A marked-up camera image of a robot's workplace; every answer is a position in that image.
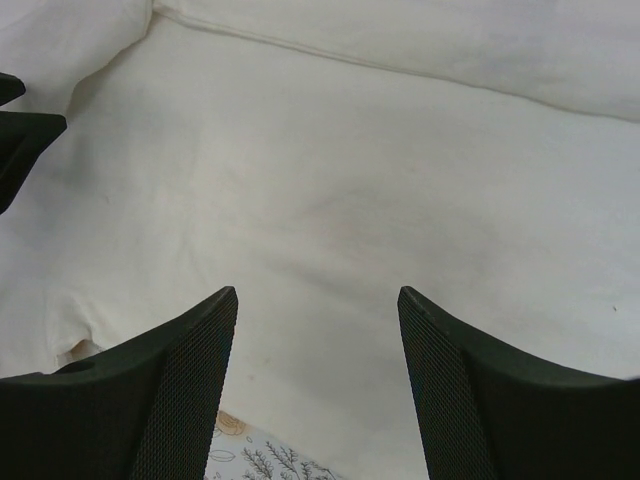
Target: black mesh surface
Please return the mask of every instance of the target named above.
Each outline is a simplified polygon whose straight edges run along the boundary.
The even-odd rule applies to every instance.
[[[399,311],[431,480],[640,478],[640,379],[535,357],[409,287]]]
[[[53,375],[0,380],[0,478],[202,480],[231,351],[225,288]]]
[[[220,349],[233,337],[219,319],[236,308],[228,296],[168,351],[131,480],[202,480],[227,369]]]
[[[497,479],[461,352],[406,292],[399,310],[429,478]]]

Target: printed illustration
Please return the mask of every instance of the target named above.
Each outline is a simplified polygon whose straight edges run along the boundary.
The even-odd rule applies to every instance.
[[[344,480],[225,412],[218,414],[206,473],[204,480]]]

